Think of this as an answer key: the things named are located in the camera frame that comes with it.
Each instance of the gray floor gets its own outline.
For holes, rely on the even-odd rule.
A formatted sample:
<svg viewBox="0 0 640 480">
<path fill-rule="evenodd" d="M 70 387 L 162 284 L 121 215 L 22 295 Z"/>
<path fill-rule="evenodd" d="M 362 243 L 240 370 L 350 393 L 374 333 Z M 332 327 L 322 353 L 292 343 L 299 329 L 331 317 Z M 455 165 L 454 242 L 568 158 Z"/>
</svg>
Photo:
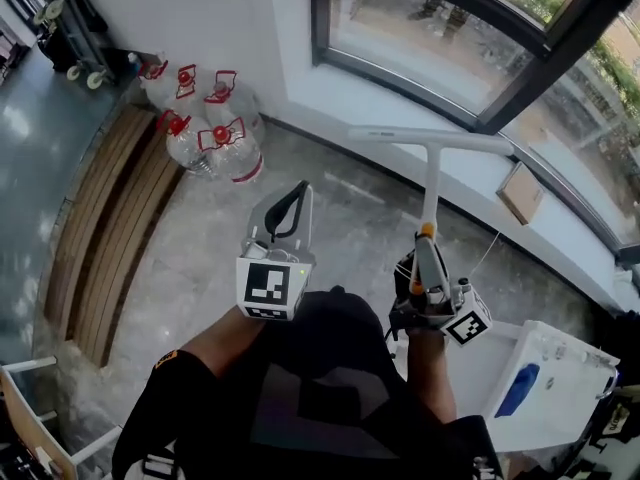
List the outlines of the gray floor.
<svg viewBox="0 0 640 480">
<path fill-rule="evenodd" d="M 97 370 L 37 320 L 38 355 L 55 353 L 55 409 L 72 451 L 123 424 L 152 366 L 234 304 L 234 261 L 250 209 L 280 186 L 315 190 L 310 289 L 342 284 L 364 297 L 386 325 L 395 262 L 412 247 L 421 195 L 322 145 L 268 127 L 266 167 L 247 186 L 185 176 L 149 243 L 131 286 L 108 366 Z M 453 275 L 469 275 L 494 236 L 441 207 L 439 242 Z M 497 320 L 540 319 L 588 340 L 588 302 L 498 240 L 472 277 Z"/>
<path fill-rule="evenodd" d="M 73 176 L 120 90 L 54 73 L 37 48 L 0 87 L 0 362 L 31 355 L 50 233 Z"/>
</svg>

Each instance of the window frame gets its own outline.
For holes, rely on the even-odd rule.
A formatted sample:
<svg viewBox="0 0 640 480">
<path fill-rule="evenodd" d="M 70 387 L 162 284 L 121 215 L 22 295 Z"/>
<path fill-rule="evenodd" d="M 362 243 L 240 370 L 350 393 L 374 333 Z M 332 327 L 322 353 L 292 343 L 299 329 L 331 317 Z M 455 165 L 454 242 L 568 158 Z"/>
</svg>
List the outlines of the window frame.
<svg viewBox="0 0 640 480">
<path fill-rule="evenodd" d="M 593 207 L 565 180 L 501 130 L 536 101 L 593 47 L 609 25 L 633 0 L 565 0 L 546 26 L 536 23 L 505 0 L 446 0 L 500 30 L 532 54 L 527 66 L 480 114 L 397 73 L 330 45 L 331 0 L 311 0 L 312 61 L 329 64 L 370 80 L 445 117 L 469 132 L 498 134 L 509 140 L 515 153 L 558 199 L 567 205 L 602 241 L 616 259 L 632 244 L 622 243 Z M 628 261 L 622 266 L 630 268 Z M 640 288 L 640 276 L 634 272 Z"/>
</svg>

